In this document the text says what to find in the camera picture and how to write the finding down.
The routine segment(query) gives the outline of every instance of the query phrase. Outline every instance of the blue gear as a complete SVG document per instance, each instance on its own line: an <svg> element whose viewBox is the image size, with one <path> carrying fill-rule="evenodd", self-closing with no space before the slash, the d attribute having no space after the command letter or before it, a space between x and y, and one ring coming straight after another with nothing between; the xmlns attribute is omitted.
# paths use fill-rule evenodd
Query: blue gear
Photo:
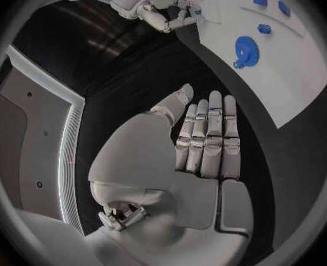
<svg viewBox="0 0 327 266"><path fill-rule="evenodd" d="M235 43L238 60L234 62L235 68L251 67L259 60L259 49L257 43L251 37L239 37Z"/></svg>

